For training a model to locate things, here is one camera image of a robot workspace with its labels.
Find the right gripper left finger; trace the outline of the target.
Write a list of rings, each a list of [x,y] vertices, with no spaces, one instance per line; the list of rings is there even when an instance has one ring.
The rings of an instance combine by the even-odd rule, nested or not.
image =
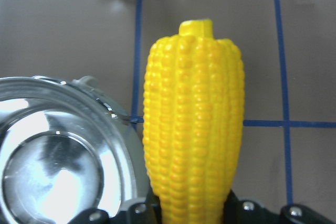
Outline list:
[[[161,206],[150,189],[145,198],[129,200],[113,217],[105,210],[89,208],[77,214],[71,223],[162,223]]]

